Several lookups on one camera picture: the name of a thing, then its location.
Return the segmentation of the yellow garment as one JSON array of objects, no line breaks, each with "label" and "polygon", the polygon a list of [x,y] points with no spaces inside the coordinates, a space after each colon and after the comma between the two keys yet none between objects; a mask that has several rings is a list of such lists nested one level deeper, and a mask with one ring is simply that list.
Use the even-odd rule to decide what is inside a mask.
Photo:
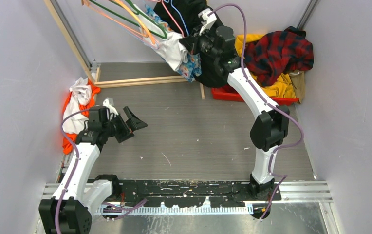
[{"label": "yellow garment", "polygon": [[[242,56],[243,40],[244,35],[236,36],[235,49],[239,57]],[[281,74],[273,85],[262,87],[262,90],[269,97],[296,98],[294,88],[288,74]]]}]

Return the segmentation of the blue hanger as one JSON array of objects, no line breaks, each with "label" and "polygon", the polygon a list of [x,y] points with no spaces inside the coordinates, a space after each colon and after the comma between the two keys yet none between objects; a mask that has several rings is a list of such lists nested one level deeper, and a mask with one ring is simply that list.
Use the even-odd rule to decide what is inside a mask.
[{"label": "blue hanger", "polygon": [[182,13],[181,13],[181,12],[180,12],[176,7],[175,7],[175,5],[173,4],[173,0],[167,0],[167,2],[170,3],[170,6],[173,8],[173,10],[174,10],[176,13],[178,13],[178,15],[179,15],[179,19],[181,20],[181,22],[182,22],[182,24],[183,24],[183,26],[184,26],[184,29],[185,29],[185,31],[186,31],[186,35],[189,36],[190,33],[189,33],[189,30],[188,30],[188,28],[187,28],[187,25],[186,25],[186,23],[185,23],[185,20],[184,20],[184,18],[183,18]]}]

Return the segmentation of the red plastic bin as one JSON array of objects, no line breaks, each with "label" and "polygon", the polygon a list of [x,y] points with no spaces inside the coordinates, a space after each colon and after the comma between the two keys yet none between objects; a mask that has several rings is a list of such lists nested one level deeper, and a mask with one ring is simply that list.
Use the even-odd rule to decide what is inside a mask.
[{"label": "red plastic bin", "polygon": [[[211,88],[213,98],[215,100],[222,101],[235,101],[235,102],[244,102],[242,97],[234,90],[231,86],[226,85],[219,88]],[[290,106],[292,104],[298,103],[298,98],[284,98],[284,97],[271,97],[278,105]]]}]

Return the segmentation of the tan garment in bin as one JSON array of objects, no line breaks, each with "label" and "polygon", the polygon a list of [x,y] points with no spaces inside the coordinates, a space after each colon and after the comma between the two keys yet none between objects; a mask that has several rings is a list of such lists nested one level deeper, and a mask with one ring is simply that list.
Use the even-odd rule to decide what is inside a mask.
[{"label": "tan garment in bin", "polygon": [[296,97],[298,98],[298,103],[301,104],[303,99],[305,98],[305,73],[303,71],[293,71],[289,73],[294,92]]}]

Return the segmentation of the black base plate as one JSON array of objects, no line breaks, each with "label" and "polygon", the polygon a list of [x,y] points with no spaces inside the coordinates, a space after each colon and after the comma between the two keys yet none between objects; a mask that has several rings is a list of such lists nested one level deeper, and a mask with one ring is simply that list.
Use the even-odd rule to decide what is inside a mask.
[{"label": "black base plate", "polygon": [[281,195],[276,186],[259,191],[248,181],[126,179],[119,182],[118,192],[106,201],[131,206],[143,199],[145,207],[201,207],[207,200],[211,208],[229,208],[243,207],[252,201],[277,201]]}]

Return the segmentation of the wooden clothes rack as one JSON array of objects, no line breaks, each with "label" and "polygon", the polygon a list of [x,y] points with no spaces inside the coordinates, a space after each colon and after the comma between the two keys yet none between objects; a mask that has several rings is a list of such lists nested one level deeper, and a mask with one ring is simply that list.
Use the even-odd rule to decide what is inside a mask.
[{"label": "wooden clothes rack", "polygon": [[[117,11],[118,13],[122,14],[124,13],[124,10],[121,8],[114,6],[110,3],[110,0],[99,0],[100,3],[104,3],[107,7],[111,8],[112,10]],[[61,25],[61,21],[56,14],[52,4],[49,2],[49,0],[45,1],[45,4],[50,11],[52,17],[54,18],[55,22],[57,23],[59,29],[63,33],[63,36],[65,37],[68,44],[71,42],[70,38],[66,35],[66,31],[64,27]],[[144,45],[150,47],[149,45],[144,43],[144,40],[140,40]],[[72,52],[76,56],[76,49],[71,48]],[[147,78],[132,78],[132,79],[120,79],[120,80],[112,80],[112,81],[96,81],[95,78],[92,76],[92,71],[95,71],[98,75],[100,72],[100,66],[97,65],[94,61],[90,61],[92,64],[91,70],[87,69],[84,64],[82,63],[82,60],[76,56],[78,62],[80,63],[81,67],[83,68],[86,76],[98,87],[100,88],[115,88],[115,87],[123,87],[123,86],[136,86],[136,85],[149,85],[149,84],[160,84],[160,83],[174,83],[174,82],[183,82],[187,81],[185,78],[183,78],[180,74],[175,76],[165,76],[165,77],[147,77]]]}]

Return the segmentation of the green hanger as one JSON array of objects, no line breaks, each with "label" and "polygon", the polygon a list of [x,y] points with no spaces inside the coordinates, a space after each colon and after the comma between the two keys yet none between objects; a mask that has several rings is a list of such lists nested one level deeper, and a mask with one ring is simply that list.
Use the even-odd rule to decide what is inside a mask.
[{"label": "green hanger", "polygon": [[120,14],[98,0],[83,0],[81,2],[83,6],[117,23],[140,40],[149,39],[152,45],[156,45],[158,39],[168,39],[167,30],[156,23],[131,0],[111,0],[110,3],[124,10],[124,13]]}]

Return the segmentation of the aluminium frame post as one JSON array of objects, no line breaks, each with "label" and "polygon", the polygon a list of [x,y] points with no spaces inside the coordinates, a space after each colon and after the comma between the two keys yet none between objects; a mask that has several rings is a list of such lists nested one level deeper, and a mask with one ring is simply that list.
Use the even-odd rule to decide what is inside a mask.
[{"label": "aluminium frame post", "polygon": [[64,14],[63,10],[61,9],[59,3],[57,0],[50,0],[49,1],[56,14],[58,15],[60,21],[61,21],[61,25],[64,27],[65,31],[66,31],[66,35],[70,38],[71,42],[69,43],[70,47],[73,49],[75,48],[76,49],[76,56],[82,60],[82,63],[84,64],[84,66],[91,70],[92,68],[92,64],[91,62],[89,61],[89,58],[88,56],[86,55],[81,43],[79,42],[76,34],[74,33],[68,19],[66,18],[66,15]]}]

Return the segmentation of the black pleated skirt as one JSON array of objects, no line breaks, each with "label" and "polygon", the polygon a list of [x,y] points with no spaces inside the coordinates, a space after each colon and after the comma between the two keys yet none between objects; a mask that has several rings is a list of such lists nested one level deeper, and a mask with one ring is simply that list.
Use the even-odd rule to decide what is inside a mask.
[{"label": "black pleated skirt", "polygon": [[[211,8],[205,0],[174,0],[173,1],[179,11],[182,13],[189,33],[191,34],[195,28],[202,26],[198,14]],[[219,88],[227,84],[228,76],[219,76],[215,72],[209,70],[208,64],[201,59],[202,74],[195,80],[209,88]]]}]

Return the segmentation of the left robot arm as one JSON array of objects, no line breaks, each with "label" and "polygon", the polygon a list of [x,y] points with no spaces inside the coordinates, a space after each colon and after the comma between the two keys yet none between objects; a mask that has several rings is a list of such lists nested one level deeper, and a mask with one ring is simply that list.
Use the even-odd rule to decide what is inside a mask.
[{"label": "left robot arm", "polygon": [[99,175],[91,188],[85,187],[94,163],[109,138],[119,143],[134,137],[134,131],[148,125],[129,107],[124,107],[127,120],[111,105],[94,106],[87,110],[88,120],[75,140],[66,136],[73,147],[70,169],[49,199],[42,199],[38,211],[47,234],[87,234],[95,212],[103,202],[116,201],[122,188],[116,175]]}]

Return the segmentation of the white garment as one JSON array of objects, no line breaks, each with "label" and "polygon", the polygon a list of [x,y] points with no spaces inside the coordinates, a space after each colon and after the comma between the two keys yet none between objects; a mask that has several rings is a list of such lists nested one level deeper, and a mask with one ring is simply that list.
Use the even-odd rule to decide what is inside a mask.
[{"label": "white garment", "polygon": [[181,65],[187,62],[187,49],[180,44],[182,34],[171,30],[148,5],[145,6],[146,11],[137,5],[134,7],[139,11],[138,18],[151,34],[149,36],[146,30],[140,29],[144,34],[144,43],[149,45],[173,71],[178,71]]}]

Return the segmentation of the red plaid shirt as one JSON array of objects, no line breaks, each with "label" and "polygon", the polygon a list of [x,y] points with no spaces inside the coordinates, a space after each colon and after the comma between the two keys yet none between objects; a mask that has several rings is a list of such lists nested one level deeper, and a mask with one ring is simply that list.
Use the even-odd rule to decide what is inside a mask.
[{"label": "red plaid shirt", "polygon": [[305,31],[290,26],[247,42],[244,63],[257,77],[260,86],[271,86],[281,74],[311,70],[314,65],[313,44],[306,39]]}]

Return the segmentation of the white and orange clothes pile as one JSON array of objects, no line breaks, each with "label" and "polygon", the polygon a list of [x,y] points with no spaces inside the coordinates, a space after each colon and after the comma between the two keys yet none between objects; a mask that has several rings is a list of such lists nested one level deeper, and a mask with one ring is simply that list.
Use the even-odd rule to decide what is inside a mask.
[{"label": "white and orange clothes pile", "polygon": [[63,106],[63,120],[61,130],[64,131],[63,153],[72,153],[77,134],[83,130],[84,121],[88,120],[88,109],[95,106],[94,96],[100,93],[101,88],[96,86],[89,78],[80,77],[69,87],[69,94]]}]

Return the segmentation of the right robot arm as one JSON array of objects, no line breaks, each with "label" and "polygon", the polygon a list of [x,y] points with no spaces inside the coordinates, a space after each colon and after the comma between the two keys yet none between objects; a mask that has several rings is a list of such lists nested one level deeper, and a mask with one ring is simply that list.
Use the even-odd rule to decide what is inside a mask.
[{"label": "right robot arm", "polygon": [[251,110],[255,121],[249,134],[256,147],[256,159],[248,191],[255,200],[264,199],[274,188],[273,156],[287,137],[289,109],[271,100],[257,85],[245,66],[244,52],[238,53],[235,48],[230,27],[195,30],[180,43],[201,58],[202,76],[198,82],[210,88],[231,86]]}]

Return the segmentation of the blue patterned garment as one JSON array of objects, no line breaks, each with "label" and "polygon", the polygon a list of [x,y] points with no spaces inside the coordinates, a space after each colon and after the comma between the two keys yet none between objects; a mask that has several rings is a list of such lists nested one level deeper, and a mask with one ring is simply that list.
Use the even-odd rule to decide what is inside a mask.
[{"label": "blue patterned garment", "polygon": [[193,82],[195,78],[202,74],[201,57],[199,54],[192,55],[179,40],[183,37],[180,33],[173,31],[169,24],[163,21],[149,6],[145,5],[146,15],[156,24],[163,27],[167,33],[167,39],[156,38],[158,49],[155,52],[170,66],[170,68],[180,74],[188,82]]}]

